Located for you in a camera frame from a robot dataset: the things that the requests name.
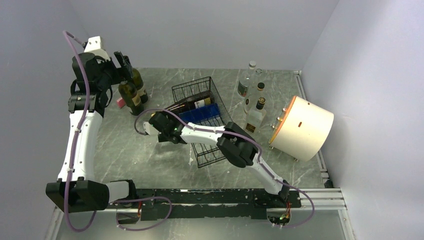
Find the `dark green black-capped bottle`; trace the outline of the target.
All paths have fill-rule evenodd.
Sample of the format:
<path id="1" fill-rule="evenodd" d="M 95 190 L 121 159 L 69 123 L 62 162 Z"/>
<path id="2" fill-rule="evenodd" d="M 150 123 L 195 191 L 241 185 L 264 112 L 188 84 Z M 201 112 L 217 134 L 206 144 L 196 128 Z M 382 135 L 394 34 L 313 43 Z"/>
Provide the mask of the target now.
<path id="1" fill-rule="evenodd" d="M 127 63 L 128 70 L 130 71 L 130 75 L 137 89 L 138 95 L 140 96 L 141 103 L 145 104 L 149 100 L 149 96 L 147 95 L 142 76 L 140 72 L 131 65 L 129 57 L 127 55 L 124 55 L 123 57 Z"/>

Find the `green bottle silver cap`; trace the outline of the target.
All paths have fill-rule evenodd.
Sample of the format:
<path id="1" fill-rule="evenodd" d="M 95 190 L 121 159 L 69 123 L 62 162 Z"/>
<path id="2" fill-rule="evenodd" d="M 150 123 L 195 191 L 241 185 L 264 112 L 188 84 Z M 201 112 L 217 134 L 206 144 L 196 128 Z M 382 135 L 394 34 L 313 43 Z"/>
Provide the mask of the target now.
<path id="1" fill-rule="evenodd" d="M 132 115 L 138 116 L 144 111 L 141 97 L 132 82 L 127 80 L 121 81 L 118 85 L 118 91 Z"/>

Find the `blue clear glass bottle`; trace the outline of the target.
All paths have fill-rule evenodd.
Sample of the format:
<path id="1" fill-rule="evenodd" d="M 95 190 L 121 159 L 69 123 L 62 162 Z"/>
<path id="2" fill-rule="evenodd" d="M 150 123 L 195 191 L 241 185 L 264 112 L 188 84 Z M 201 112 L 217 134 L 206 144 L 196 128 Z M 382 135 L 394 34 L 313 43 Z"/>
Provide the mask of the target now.
<path id="1" fill-rule="evenodd" d="M 205 105 L 200 108 L 192 109 L 179 113 L 178 116 L 185 122 L 196 125 L 218 127 L 221 126 L 220 110 L 217 103 Z"/>

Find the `clear bottle white label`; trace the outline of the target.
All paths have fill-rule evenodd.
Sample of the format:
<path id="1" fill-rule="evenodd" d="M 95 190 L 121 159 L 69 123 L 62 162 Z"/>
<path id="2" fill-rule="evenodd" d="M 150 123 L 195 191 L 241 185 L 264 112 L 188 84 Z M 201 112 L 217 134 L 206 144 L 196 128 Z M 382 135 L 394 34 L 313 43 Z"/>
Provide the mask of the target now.
<path id="1" fill-rule="evenodd" d="M 263 82 L 256 83 L 253 85 L 247 92 L 244 100 L 243 111 L 245 114 L 251 109 L 251 107 L 255 107 L 259 98 L 264 96 L 265 84 Z"/>

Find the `frosted clear slim bottle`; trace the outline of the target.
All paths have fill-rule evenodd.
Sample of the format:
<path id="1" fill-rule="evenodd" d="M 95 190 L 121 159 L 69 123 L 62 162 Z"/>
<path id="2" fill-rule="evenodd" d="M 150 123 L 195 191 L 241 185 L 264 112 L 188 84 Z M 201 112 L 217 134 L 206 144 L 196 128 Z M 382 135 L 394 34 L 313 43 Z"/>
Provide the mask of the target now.
<path id="1" fill-rule="evenodd" d="M 242 73 L 242 76 L 238 79 L 237 93 L 240 97 L 245 98 L 251 83 L 254 81 L 256 75 L 257 63 L 251 60 L 248 63 L 248 68 Z"/>

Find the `clear bottle orange black label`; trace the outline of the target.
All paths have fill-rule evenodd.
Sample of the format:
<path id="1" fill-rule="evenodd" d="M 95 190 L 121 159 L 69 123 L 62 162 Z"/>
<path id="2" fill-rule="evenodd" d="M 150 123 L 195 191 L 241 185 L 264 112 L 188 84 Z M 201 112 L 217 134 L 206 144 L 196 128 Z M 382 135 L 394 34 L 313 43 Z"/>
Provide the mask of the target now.
<path id="1" fill-rule="evenodd" d="M 264 97 L 259 97 L 256 103 L 249 109 L 246 115 L 246 131 L 254 133 L 260 128 L 267 113 L 264 109 L 265 103 L 266 99 Z"/>

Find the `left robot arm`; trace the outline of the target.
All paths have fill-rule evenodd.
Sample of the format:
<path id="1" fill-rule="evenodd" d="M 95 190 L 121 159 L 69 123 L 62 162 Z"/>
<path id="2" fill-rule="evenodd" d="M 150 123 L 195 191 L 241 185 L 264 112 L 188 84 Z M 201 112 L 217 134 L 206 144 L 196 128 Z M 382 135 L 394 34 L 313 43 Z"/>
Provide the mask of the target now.
<path id="1" fill-rule="evenodd" d="M 46 195 L 63 212 L 102 211 L 115 201 L 132 208 L 139 200 L 132 180 L 103 184 L 94 177 L 97 136 L 105 108 L 111 102 L 107 92 L 132 74 L 128 56 L 119 51 L 114 55 L 120 67 L 90 52 L 79 54 L 88 79 L 89 93 L 86 93 L 77 60 L 72 60 L 76 78 L 71 84 L 68 100 L 70 132 L 66 155 L 57 180 L 48 183 L 45 189 Z"/>

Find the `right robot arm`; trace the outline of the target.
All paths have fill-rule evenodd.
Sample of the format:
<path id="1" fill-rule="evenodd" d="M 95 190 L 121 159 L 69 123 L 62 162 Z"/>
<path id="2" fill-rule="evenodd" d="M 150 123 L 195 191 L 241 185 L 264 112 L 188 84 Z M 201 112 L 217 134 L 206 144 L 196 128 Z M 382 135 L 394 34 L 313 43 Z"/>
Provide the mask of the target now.
<path id="1" fill-rule="evenodd" d="M 141 135 L 158 132 L 159 142 L 208 145 L 218 149 L 233 166 L 248 169 L 270 194 L 270 202 L 282 207 L 289 200 L 290 186 L 263 159 L 262 147 L 238 124 L 225 119 L 219 109 L 220 96 L 211 89 L 211 78 L 201 78 L 172 88 L 174 104 L 150 113 Z"/>

